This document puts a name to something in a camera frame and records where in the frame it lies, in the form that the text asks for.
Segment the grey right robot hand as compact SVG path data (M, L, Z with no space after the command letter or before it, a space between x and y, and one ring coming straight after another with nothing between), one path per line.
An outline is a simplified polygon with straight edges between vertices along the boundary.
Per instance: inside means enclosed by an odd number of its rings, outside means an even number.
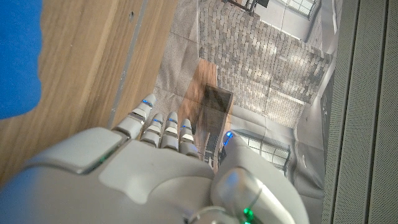
M213 170L189 120L149 116L155 101L29 159L1 189L1 222L308 223L295 187L238 133L224 135Z

